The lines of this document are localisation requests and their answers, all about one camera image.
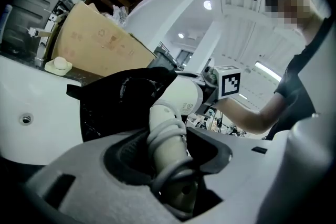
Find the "cable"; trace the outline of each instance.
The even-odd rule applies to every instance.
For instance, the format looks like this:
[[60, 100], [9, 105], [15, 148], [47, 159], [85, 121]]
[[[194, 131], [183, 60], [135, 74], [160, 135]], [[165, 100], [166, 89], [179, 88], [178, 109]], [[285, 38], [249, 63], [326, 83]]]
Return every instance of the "cable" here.
[[209, 131], [211, 131], [212, 124], [214, 123], [215, 115], [213, 115], [213, 118], [212, 118], [212, 121], [211, 121], [211, 125], [210, 125], [210, 128], [209, 128]]
[[[161, 124], [159, 124], [157, 127], [152, 130], [152, 132], [147, 137], [147, 145], [148, 145], [148, 157], [151, 158], [157, 149], [163, 142], [165, 142], [167, 139], [174, 137], [174, 136], [185, 136], [186, 135], [186, 129], [184, 122], [182, 121], [181, 114], [179, 110], [167, 103], [163, 100], [157, 100], [153, 106], [155, 105], [164, 105], [168, 108], [170, 108], [174, 114], [175, 119], [169, 119]], [[178, 129], [173, 129], [166, 131], [164, 133], [161, 133], [164, 129], [166, 129], [168, 126], [171, 125], [177, 125]], [[168, 181], [168, 180], [180, 180], [181, 178], [194, 175], [196, 173], [195, 170], [186, 168], [184, 170], [180, 170], [179, 168], [182, 166], [187, 166], [188, 164], [193, 162], [193, 158], [190, 156], [186, 156], [184, 159], [181, 159], [179, 161], [176, 161], [168, 166], [166, 166], [154, 179], [151, 190], [152, 193], [156, 196], [159, 196], [159, 191], [161, 190], [162, 186]]]
[[221, 125], [220, 125], [220, 127], [218, 128], [218, 132], [219, 132], [219, 133], [222, 131], [222, 126], [223, 126], [223, 113], [222, 113], [222, 112], [221, 112], [220, 120], [221, 120], [221, 121], [220, 121], [220, 122], [221, 122], [221, 123], [220, 123]]

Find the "black cloth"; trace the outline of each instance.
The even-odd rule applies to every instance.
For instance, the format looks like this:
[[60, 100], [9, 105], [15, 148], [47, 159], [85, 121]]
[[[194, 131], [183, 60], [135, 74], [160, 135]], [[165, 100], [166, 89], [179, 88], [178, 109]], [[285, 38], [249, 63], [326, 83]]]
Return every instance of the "black cloth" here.
[[83, 141], [148, 127], [149, 109], [175, 80], [164, 67], [121, 71], [84, 87], [67, 85], [80, 100]]
[[286, 102], [286, 109], [280, 115], [279, 121], [272, 127], [266, 136], [266, 140], [272, 140], [277, 132], [289, 130], [293, 125], [315, 113], [314, 106], [299, 79], [298, 73], [305, 67], [320, 47], [327, 35], [333, 19], [324, 19], [313, 41], [305, 47], [301, 54], [295, 55], [289, 62], [282, 80], [274, 93], [280, 93]]

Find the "black slot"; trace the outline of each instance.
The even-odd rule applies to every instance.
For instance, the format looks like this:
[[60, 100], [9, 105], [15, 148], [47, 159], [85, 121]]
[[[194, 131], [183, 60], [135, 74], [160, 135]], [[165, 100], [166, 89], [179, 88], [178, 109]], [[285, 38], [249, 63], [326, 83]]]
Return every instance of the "black slot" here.
[[215, 192], [206, 188], [204, 178], [200, 178], [198, 182], [198, 190], [195, 201], [193, 217], [199, 216], [216, 205], [220, 204], [223, 199], [220, 198]]
[[263, 147], [260, 147], [260, 146], [256, 146], [256, 147], [252, 148], [252, 151], [262, 153], [262, 154], [266, 154], [267, 149], [263, 148]]
[[44, 200], [55, 209], [58, 209], [75, 179], [75, 176], [72, 175], [63, 174], [59, 176], [44, 196]]
[[199, 130], [201, 129], [187, 128], [187, 149], [201, 173], [217, 174], [229, 163], [232, 150]]

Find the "person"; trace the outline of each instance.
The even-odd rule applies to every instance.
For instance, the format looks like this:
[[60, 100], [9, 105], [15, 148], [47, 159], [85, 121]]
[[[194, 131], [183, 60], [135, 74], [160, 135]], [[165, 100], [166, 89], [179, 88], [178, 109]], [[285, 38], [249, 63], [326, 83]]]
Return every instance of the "person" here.
[[232, 127], [230, 127], [230, 132], [228, 133], [228, 135], [236, 135], [236, 136], [240, 136], [237, 126], [233, 125]]
[[265, 0], [265, 11], [300, 31], [305, 49], [291, 60], [273, 97], [260, 111], [249, 110], [230, 98], [221, 99], [214, 107], [246, 132], [262, 134], [271, 128], [266, 139], [272, 140], [276, 133], [315, 113], [298, 73], [319, 48], [333, 19], [322, 18], [312, 0]]

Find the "cardboard box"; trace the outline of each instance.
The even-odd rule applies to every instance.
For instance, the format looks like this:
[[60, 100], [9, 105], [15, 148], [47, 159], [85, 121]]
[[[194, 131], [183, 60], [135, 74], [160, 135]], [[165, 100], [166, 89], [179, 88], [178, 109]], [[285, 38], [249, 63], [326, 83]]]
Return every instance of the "cardboard box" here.
[[84, 2], [77, 3], [65, 20], [52, 56], [62, 56], [74, 67], [104, 77], [147, 67], [155, 58], [143, 44]]

